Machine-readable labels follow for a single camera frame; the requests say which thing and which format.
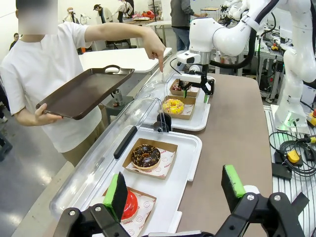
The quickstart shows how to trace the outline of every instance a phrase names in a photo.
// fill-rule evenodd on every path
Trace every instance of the donut box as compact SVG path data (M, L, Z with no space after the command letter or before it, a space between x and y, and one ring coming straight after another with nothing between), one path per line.
M176 79L174 80L173 84L171 85L170 87L170 93L172 95L178 95L178 96L183 96L183 91L181 90L173 90L173 86L176 84L176 83L179 83L180 79ZM196 97L198 95L198 91L199 91L199 88L197 87L191 87L191 89L187 90L187 97Z
M141 169L136 168L133 165L132 152L134 151L135 148L143 144L152 145L159 149L160 161L159 161L158 166L152 169L141 170ZM155 177L158 179L165 179L173 167L173 164L177 155L177 149L178 149L178 146L174 144L139 138L134 144L134 146L132 147L132 149L129 151L122 166L129 172L147 175L147 176Z
M138 237L153 210L157 198L130 187L127 187L127 189L136 195L138 208L135 215L129 219L121 220L120 223L131 237Z
M162 103L164 103L166 100L168 99L177 99L177 100L181 100L184 103L184 111L183 113L179 114L179 115L175 115L175 114L169 114L172 118L175 119L184 119L184 120L190 120L192 115L193 115L193 111L194 111L194 107L196 104L196 98L194 97L187 97L187 98L183 98L183 96L173 96L173 95L169 95L166 96L164 101Z

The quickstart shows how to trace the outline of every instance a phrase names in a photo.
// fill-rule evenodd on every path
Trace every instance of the donut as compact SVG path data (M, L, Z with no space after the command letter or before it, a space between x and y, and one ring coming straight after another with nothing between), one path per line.
M160 161L160 151L157 147L143 144L132 152L132 163L138 169L155 168Z
M124 212L121 218L121 221L127 220L129 218L132 218L138 209L138 201L136 195L128 190L127 192L127 200L124 207Z
M183 86L186 86L187 84L188 84L187 81L183 81L183 82L182 82L182 85L183 85ZM178 82L173 85L172 89L173 89L173 90L179 90L179 91L182 90L182 89L179 87L179 83L178 83Z
M162 104L162 109L167 114L179 115L184 110L184 103L177 99L168 99Z

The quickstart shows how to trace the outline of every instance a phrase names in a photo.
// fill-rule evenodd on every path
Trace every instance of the hand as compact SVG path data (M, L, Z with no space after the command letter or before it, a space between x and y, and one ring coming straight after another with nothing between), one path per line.
M151 28L143 27L144 48L149 59L158 59L160 71L163 72L163 53L166 47Z
M58 120L63 119L61 116L51 115L51 114L43 114L44 110L47 108L47 104L43 104L35 111L35 125L42 126L51 123L55 123Z

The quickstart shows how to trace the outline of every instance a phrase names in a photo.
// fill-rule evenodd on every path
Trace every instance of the yellow donut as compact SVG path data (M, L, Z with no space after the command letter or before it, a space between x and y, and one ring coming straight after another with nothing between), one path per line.
M162 104L162 109L167 114L179 115L184 110L184 104L181 100L168 99Z

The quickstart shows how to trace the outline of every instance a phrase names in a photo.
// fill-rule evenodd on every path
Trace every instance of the tray handle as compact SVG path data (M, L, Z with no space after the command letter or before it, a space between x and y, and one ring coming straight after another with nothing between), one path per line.
M127 133L127 135L124 137L122 142L119 144L118 148L115 150L115 152L113 154L115 159L120 158L120 156L123 154L123 152L125 151L126 147L130 143L130 141L135 136L136 132L137 132L137 127L132 126L130 131Z
M108 69L108 68L116 68L116 69L118 69L118 72L117 73L114 73L114 72L106 72L106 70ZM103 71L104 71L104 73L111 73L111 74L119 74L120 72L121 72L121 68L118 66L118 65L107 65L106 67L104 67L103 69L102 69Z

